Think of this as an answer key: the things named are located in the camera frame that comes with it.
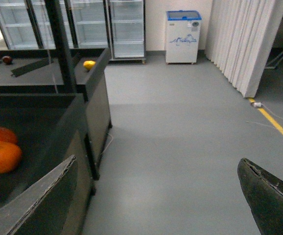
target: white chest freezer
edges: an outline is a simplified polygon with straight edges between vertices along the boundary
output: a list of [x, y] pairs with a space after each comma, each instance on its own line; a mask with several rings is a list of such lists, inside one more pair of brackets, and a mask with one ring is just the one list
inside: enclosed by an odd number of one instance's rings
[[200, 25], [198, 11], [166, 12], [166, 63], [196, 63]]

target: floor tape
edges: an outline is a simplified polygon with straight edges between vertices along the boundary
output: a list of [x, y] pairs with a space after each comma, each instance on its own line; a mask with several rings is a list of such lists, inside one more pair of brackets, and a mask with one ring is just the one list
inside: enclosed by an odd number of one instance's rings
[[[252, 98], [248, 98], [248, 100], [250, 102], [255, 102], [255, 100]], [[271, 115], [269, 115], [264, 108], [258, 108], [258, 111], [261, 112], [262, 115], [264, 115], [265, 118], [268, 119], [268, 121], [271, 122], [272, 125], [283, 135], [283, 127], [281, 127], [281, 125], [279, 125], [278, 122], [275, 121], [274, 118], [271, 117]]]

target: glass door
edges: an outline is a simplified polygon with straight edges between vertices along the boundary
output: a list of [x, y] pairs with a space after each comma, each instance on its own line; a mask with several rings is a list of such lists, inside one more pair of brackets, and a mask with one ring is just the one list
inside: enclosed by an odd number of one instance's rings
[[[46, 10], [45, 0], [31, 0], [34, 13], [37, 19], [37, 24], [40, 30], [41, 38], [44, 48], [55, 48], [53, 34], [49, 22], [49, 17]], [[68, 38], [69, 47], [73, 48], [73, 40], [71, 36], [71, 30], [69, 26], [68, 15], [65, 7], [64, 0], [60, 0], [61, 13], [65, 26], [65, 32]]]
[[143, 0], [109, 1], [114, 57], [144, 57]]
[[0, 0], [0, 26], [9, 49], [38, 49], [24, 0]]
[[108, 47], [103, 0], [71, 0], [79, 48]]

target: lemon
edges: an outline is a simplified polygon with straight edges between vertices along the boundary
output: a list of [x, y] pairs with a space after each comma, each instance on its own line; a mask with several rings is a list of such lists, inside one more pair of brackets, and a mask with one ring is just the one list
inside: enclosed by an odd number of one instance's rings
[[91, 68], [95, 65], [95, 63], [96, 62], [93, 61], [93, 60], [87, 60], [87, 61], [84, 62], [83, 66], [84, 66], [85, 69], [91, 70]]

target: pleated curtain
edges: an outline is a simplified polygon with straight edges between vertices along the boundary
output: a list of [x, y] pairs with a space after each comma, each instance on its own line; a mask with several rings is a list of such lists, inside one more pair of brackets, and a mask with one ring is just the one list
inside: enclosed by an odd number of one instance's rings
[[213, 0], [205, 54], [243, 95], [255, 97], [283, 16], [283, 0]]

